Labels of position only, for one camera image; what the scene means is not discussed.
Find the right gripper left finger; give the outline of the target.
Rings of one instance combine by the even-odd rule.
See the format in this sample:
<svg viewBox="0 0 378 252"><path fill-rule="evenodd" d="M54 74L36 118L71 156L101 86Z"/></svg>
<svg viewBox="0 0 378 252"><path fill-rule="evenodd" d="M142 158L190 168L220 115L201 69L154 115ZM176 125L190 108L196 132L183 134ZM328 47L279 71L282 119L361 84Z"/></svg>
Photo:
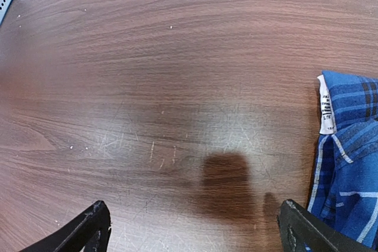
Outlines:
<svg viewBox="0 0 378 252"><path fill-rule="evenodd" d="M104 201L97 200L65 226L23 251L106 251L110 235L109 209Z"/></svg>

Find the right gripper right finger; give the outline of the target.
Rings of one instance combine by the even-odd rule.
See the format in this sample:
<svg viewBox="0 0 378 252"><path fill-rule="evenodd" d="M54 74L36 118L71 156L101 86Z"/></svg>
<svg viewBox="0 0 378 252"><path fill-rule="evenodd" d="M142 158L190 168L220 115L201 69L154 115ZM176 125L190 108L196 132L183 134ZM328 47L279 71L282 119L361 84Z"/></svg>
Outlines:
<svg viewBox="0 0 378 252"><path fill-rule="evenodd" d="M283 251L372 251L337 232L292 199L285 200L278 214Z"/></svg>

